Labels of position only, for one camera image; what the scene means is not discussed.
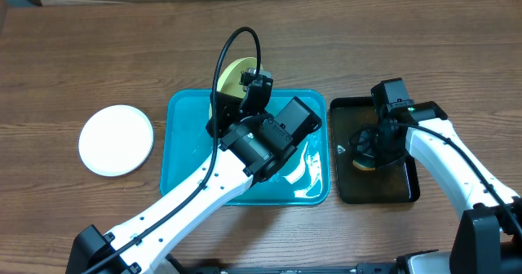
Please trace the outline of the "yellow-green plate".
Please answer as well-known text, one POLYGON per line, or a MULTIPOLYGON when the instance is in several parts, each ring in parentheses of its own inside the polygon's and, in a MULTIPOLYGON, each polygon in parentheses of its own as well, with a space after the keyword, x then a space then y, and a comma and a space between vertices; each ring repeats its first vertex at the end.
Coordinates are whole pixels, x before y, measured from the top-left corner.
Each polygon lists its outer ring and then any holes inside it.
POLYGON ((241 84, 241 75, 244 72, 253 73, 256 77, 256 59, 254 57, 245 57, 233 61, 219 76, 218 92, 228 97, 220 100, 218 110, 223 111, 225 107, 239 108, 242 100, 246 96, 241 84))

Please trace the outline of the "yellow green sponge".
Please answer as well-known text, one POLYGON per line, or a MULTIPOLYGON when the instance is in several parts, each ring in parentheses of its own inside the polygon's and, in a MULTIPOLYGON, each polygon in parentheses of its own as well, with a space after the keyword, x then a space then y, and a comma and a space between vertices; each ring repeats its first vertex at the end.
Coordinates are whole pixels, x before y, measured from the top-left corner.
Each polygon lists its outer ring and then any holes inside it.
POLYGON ((374 161, 367 158, 354 158, 352 160, 352 164, 359 170, 362 171, 372 171, 375 170, 374 161))

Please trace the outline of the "white plate with ketchup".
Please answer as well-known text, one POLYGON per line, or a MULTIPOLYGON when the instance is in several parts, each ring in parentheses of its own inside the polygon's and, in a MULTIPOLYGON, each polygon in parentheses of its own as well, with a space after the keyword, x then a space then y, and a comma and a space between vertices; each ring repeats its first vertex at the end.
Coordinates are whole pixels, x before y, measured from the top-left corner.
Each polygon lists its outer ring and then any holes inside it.
POLYGON ((78 138, 84 166, 104 177, 127 175, 139 168, 154 145, 151 121, 130 105, 112 105, 89 118, 78 138))

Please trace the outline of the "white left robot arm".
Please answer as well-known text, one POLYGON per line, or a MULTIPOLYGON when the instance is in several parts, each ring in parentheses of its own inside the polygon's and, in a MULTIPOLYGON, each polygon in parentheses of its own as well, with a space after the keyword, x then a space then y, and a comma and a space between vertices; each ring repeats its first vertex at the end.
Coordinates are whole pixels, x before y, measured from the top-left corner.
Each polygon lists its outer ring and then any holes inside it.
POLYGON ((252 96, 210 93, 211 155, 182 183, 106 233, 91 225, 73 241, 68 273, 169 271, 167 255, 228 201, 280 170, 322 122, 294 97, 277 115, 265 109, 273 80, 248 74, 252 96))

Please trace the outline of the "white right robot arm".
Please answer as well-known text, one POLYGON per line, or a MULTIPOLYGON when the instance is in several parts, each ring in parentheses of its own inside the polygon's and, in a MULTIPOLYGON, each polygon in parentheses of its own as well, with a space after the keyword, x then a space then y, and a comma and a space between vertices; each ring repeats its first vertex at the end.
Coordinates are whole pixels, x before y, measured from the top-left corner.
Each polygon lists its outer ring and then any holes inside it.
POLYGON ((434 102, 384 104, 378 122, 350 139, 353 165, 376 170, 412 157, 443 190, 460 219, 449 252, 396 260, 397 273, 519 273, 521 197, 499 181, 460 140, 434 102))

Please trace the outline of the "black water tray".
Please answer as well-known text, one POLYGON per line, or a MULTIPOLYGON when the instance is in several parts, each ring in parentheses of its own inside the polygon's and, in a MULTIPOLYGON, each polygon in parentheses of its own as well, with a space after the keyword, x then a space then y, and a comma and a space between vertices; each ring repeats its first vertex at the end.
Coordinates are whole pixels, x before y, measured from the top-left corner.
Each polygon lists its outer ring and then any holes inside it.
POLYGON ((339 198, 350 205, 415 202, 420 197, 415 160, 363 171, 352 161, 349 138, 364 124, 378 121, 370 97, 337 98, 330 103, 333 159, 339 198))

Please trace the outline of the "teal plastic tray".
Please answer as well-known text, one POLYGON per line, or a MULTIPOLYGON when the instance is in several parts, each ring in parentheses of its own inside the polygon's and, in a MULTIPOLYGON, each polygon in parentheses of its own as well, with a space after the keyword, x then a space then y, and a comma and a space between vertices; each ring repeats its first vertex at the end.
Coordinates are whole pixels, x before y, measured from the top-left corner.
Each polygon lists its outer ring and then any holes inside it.
MULTIPOLYGON (((168 104, 160 192, 166 195, 183 182, 212 151, 206 131, 210 90, 187 89, 172 96, 168 104)), ((230 206, 314 206, 330 192, 330 151, 326 103, 314 90, 276 89, 266 110, 275 115, 293 97, 301 99, 321 121, 296 153, 267 182, 234 198, 230 206)))

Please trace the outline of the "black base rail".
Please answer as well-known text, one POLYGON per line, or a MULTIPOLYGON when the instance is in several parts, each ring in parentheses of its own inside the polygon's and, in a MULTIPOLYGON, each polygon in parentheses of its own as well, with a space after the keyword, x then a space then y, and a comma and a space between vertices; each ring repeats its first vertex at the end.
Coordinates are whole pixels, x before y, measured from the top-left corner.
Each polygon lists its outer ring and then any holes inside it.
POLYGON ((342 267, 230 267, 218 266, 184 267, 177 261, 170 261, 179 273, 190 274, 400 274, 395 263, 358 263, 356 266, 342 267))

